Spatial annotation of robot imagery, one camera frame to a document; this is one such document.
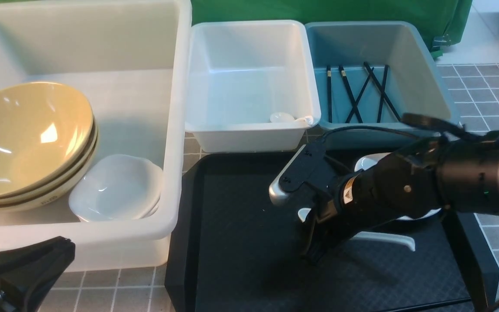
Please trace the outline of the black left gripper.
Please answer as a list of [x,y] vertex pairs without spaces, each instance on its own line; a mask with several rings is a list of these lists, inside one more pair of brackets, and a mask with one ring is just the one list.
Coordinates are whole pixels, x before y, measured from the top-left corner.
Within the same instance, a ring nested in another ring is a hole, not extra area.
[[75,260],[75,243],[54,237],[0,251],[0,312],[36,312]]

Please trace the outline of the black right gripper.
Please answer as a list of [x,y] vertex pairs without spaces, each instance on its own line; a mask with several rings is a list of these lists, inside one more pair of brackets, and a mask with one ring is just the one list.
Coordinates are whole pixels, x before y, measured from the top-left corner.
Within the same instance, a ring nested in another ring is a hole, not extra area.
[[302,184],[315,192],[315,206],[304,223],[308,238],[302,251],[311,264],[358,233],[405,215],[377,188],[372,169],[345,176],[332,168],[316,169],[303,176]]

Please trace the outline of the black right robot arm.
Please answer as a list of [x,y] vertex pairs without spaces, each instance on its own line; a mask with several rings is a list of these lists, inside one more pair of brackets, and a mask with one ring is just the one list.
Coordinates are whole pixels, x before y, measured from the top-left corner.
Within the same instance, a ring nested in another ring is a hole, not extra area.
[[418,219],[439,208],[499,216],[499,130],[480,136],[412,113],[402,122],[440,135],[416,140],[347,175],[326,155],[324,142],[333,131],[306,146],[302,154],[313,178],[306,184],[318,200],[305,220],[307,261],[316,263],[358,233],[400,217]]

